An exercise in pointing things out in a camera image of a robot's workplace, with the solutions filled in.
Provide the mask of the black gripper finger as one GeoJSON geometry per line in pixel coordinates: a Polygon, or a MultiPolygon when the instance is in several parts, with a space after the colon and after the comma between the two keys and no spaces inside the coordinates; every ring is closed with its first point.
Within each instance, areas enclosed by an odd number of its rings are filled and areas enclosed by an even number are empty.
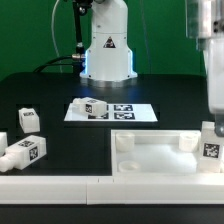
{"type": "Polygon", "coordinates": [[[215,123],[215,133],[219,137],[224,137],[224,122],[215,123]]]}

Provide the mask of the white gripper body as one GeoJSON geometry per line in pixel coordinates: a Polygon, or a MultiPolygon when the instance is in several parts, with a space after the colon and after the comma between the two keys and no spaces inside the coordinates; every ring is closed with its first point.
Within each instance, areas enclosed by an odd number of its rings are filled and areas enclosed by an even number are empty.
{"type": "Polygon", "coordinates": [[[206,51],[208,107],[224,123],[224,39],[211,39],[206,51]]]}

